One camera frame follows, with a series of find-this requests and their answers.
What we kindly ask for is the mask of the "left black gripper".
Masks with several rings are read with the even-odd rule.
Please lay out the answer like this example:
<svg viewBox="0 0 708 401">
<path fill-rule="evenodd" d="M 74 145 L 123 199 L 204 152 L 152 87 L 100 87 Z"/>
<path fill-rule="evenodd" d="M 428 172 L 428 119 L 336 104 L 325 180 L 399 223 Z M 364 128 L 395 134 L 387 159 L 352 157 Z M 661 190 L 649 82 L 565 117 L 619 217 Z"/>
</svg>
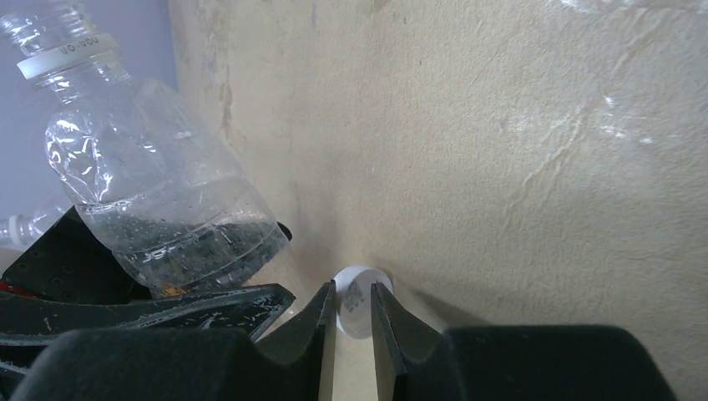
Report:
<svg viewBox="0 0 708 401">
<path fill-rule="evenodd" d="M 144 301 L 149 290 L 122 269 L 73 208 L 5 270 L 1 291 L 8 292 L 1 296 L 1 374 L 11 378 L 26 375 L 65 332 L 234 327 L 257 339 L 296 299 L 271 283 Z"/>
</svg>

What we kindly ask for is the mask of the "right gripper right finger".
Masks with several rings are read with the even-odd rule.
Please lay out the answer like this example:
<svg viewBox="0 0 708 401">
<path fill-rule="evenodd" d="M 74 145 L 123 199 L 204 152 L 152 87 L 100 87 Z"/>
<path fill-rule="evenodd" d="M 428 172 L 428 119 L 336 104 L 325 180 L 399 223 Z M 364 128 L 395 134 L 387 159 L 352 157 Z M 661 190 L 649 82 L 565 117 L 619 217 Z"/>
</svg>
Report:
<svg viewBox="0 0 708 401">
<path fill-rule="evenodd" d="M 439 332 L 382 284 L 371 289 L 381 400 L 672 400 L 647 349 L 604 325 Z"/>
</svg>

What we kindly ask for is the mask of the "clear plastic bottle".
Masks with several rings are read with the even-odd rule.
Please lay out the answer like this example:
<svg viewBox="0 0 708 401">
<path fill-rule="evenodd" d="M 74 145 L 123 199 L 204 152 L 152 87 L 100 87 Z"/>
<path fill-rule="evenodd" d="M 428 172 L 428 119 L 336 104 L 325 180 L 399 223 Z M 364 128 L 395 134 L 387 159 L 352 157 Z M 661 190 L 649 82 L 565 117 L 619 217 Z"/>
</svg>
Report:
<svg viewBox="0 0 708 401">
<path fill-rule="evenodd" d="M 610 13 L 635 8 L 707 14 L 707 0 L 561 0 L 560 3 L 582 13 Z"/>
</svg>

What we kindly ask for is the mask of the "white bottle cap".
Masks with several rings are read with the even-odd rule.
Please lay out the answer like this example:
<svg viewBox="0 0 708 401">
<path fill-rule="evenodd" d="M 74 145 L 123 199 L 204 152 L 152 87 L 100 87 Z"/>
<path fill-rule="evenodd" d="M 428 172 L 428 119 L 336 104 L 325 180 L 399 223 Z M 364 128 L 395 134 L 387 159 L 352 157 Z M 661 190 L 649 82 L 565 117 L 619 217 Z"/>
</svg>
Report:
<svg viewBox="0 0 708 401">
<path fill-rule="evenodd" d="M 372 336 L 371 286 L 383 284 L 394 293 L 390 277 L 370 266 L 348 266 L 334 276 L 336 284 L 336 325 L 349 338 Z"/>
</svg>

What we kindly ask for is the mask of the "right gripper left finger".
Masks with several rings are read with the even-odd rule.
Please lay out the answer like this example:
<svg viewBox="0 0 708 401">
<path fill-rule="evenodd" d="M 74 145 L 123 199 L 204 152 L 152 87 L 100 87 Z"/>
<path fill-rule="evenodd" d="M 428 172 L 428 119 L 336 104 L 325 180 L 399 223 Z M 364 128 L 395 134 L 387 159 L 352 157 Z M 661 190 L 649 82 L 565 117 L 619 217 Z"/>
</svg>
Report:
<svg viewBox="0 0 708 401">
<path fill-rule="evenodd" d="M 328 400 L 336 289 L 260 341 L 237 328 L 79 330 L 42 351 L 16 400 Z"/>
</svg>

